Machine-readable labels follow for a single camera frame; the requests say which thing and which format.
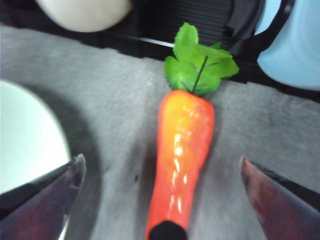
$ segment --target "carrot stem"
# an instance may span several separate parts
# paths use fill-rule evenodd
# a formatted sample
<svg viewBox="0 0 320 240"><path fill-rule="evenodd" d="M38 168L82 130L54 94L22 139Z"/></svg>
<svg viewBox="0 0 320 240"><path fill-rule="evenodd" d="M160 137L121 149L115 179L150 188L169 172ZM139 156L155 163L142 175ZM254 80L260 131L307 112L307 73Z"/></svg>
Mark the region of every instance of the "carrot stem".
<svg viewBox="0 0 320 240"><path fill-rule="evenodd" d="M193 85L193 88L192 88L192 91L191 93L194 94L196 92L196 89L197 89L197 85L198 85L198 82L200 80L200 77L201 77L201 74L202 74L202 71L204 70L205 66L206 66L206 63L207 63L207 60L208 60L208 56L205 56L204 60L203 60L203 63L202 63L202 66L198 72L198 76L196 76L196 80L194 82L194 85Z"/></svg>

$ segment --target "orange carrot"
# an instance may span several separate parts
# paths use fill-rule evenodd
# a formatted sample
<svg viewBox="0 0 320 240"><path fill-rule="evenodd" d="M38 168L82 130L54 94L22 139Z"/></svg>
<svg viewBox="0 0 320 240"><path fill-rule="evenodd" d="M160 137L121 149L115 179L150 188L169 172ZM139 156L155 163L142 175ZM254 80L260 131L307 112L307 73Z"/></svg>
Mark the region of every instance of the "orange carrot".
<svg viewBox="0 0 320 240"><path fill-rule="evenodd" d="M232 55L199 44L195 26L184 23L174 39L164 72L173 90L158 115L156 177L145 240L186 240L195 186L214 132L211 102L221 78L239 70Z"/></svg>
<svg viewBox="0 0 320 240"><path fill-rule="evenodd" d="M171 221L188 229L194 189L213 136L213 105L194 94L173 90L158 115L156 179L146 228Z"/></svg>

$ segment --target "green leaf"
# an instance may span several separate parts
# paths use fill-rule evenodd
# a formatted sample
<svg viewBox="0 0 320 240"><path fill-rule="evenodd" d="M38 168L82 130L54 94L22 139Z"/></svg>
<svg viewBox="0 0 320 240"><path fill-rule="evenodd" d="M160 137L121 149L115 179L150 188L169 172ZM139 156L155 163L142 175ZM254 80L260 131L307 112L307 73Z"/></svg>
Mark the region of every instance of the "green leaf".
<svg viewBox="0 0 320 240"><path fill-rule="evenodd" d="M219 49L221 46L221 42L218 41L217 43L215 43L214 45L212 45L210 48L213 48L213 49Z"/></svg>
<svg viewBox="0 0 320 240"><path fill-rule="evenodd" d="M208 46L203 46L198 44L197 48L200 49L205 56L212 58L221 58L221 59L231 59L232 55L228 51L221 51L220 49L215 49Z"/></svg>
<svg viewBox="0 0 320 240"><path fill-rule="evenodd" d="M200 74L194 94L203 96L216 90L221 78L236 74L239 68L232 55L220 49L221 42L208 47L198 41L195 26L184 23L174 39L175 57L168 56L165 59L164 72L172 89L184 91L193 89Z"/></svg>

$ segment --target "beige object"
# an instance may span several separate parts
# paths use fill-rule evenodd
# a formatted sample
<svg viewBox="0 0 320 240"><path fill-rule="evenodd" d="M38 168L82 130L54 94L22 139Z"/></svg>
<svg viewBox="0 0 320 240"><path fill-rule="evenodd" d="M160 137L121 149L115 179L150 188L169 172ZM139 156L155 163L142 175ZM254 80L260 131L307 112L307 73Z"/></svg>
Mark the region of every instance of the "beige object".
<svg viewBox="0 0 320 240"><path fill-rule="evenodd" d="M77 32L96 32L112 27L131 10L130 0L36 0L61 27Z"/></svg>

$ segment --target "gray fabric surface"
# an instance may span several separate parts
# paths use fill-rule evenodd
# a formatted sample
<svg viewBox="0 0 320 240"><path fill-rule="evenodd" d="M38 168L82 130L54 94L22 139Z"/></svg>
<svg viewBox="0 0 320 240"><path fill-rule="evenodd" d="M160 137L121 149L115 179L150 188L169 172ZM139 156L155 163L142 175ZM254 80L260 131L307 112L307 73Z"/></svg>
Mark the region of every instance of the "gray fabric surface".
<svg viewBox="0 0 320 240"><path fill-rule="evenodd" d="M157 112L170 91L163 63L2 26L1 77L46 101L71 153L87 159L66 239L144 239ZM215 108L215 131L195 191L189 239L264 240L241 181L240 157L320 192L320 105L227 80L207 98Z"/></svg>

